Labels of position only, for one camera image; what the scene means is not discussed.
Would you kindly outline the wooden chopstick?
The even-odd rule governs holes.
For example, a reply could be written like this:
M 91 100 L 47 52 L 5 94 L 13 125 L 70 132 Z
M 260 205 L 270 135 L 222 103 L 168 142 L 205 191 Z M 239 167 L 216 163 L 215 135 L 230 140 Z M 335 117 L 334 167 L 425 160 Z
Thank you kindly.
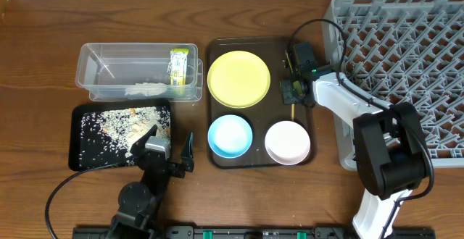
M 294 121 L 295 119 L 295 104 L 291 105 L 291 120 Z

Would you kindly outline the green snack wrapper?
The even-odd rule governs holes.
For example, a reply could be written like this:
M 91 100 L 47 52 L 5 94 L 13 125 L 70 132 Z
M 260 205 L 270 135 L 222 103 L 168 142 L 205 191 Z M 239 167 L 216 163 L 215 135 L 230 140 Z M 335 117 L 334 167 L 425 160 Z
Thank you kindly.
M 185 85 L 188 60 L 188 49 L 172 49 L 167 72 L 170 74 L 171 85 Z

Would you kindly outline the light blue bowl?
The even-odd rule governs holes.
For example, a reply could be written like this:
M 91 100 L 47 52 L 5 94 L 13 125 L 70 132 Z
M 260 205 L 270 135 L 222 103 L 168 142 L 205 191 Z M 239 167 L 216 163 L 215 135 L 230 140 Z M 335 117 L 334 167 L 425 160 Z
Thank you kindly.
M 212 152 L 224 159 L 235 159 L 244 155 L 252 141 L 251 125 L 243 117 L 234 114 L 215 119 L 207 133 L 207 142 Z

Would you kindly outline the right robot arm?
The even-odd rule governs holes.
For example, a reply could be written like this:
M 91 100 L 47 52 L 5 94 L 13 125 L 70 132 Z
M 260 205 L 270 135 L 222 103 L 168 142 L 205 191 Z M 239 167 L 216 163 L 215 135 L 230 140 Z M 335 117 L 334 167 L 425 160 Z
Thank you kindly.
M 281 82 L 285 104 L 316 104 L 330 109 L 352 130 L 357 173 L 365 187 L 352 220 L 356 238 L 414 238 L 392 227 L 401 205 L 426 196 L 413 194 L 434 169 L 418 113 L 409 103 L 377 99 L 331 65 L 318 64 L 309 43 L 287 48 L 290 78 Z

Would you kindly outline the pink bowl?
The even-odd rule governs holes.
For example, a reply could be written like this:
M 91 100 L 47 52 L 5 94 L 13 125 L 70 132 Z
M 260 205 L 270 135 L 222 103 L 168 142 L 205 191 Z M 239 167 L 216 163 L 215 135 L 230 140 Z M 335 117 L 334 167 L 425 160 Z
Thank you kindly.
M 265 150 L 271 159 L 282 165 L 296 165 L 310 155 L 308 132 L 293 121 L 280 121 L 265 134 Z

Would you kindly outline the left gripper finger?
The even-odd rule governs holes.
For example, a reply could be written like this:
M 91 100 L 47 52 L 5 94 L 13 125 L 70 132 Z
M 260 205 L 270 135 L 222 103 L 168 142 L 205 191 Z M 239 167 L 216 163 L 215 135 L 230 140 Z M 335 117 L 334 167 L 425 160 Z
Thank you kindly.
M 187 172 L 194 171 L 193 139 L 193 133 L 190 132 L 181 152 L 181 164 Z
M 132 153 L 133 158 L 138 158 L 145 150 L 145 144 L 148 139 L 157 134 L 157 126 L 153 125 L 143 136 L 141 136 L 137 141 L 135 141 L 131 148 L 130 152 Z

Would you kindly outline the white tissue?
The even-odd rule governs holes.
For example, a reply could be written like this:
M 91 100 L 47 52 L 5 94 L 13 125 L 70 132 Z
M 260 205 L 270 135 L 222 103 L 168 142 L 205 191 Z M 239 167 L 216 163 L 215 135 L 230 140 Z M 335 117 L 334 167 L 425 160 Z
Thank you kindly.
M 129 85 L 125 89 L 126 96 L 158 96 L 167 90 L 167 85 L 164 83 L 136 83 Z

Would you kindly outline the yellow plate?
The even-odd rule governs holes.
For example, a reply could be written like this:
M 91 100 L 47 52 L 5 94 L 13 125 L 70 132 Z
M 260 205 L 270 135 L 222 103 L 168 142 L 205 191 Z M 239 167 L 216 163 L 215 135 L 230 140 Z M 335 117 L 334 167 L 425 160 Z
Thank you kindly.
M 210 66 L 207 87 L 220 104 L 243 109 L 259 103 L 269 91 L 270 70 L 266 63 L 249 51 L 229 51 Z

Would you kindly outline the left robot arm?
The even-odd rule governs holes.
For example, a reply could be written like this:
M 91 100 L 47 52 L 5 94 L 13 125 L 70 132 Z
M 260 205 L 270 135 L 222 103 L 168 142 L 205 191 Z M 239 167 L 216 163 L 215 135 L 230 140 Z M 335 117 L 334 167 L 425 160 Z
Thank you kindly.
M 140 181 L 125 185 L 119 193 L 119 208 L 110 228 L 102 237 L 161 238 L 162 232 L 156 228 L 160 205 L 172 177 L 184 178 L 194 171 L 193 133 L 189 133 L 181 162 L 173 162 L 168 140 L 157 137 L 157 127 L 152 127 L 130 148 L 134 163 L 144 171 Z

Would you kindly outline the food scraps rice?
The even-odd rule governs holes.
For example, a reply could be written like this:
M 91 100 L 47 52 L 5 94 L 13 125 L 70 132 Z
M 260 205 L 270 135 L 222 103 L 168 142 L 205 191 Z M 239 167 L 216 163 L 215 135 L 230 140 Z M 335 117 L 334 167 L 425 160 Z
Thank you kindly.
M 78 164 L 83 168 L 133 164 L 131 146 L 153 126 L 156 136 L 170 138 L 170 110 L 150 106 L 104 112 L 87 112 L 79 122 Z

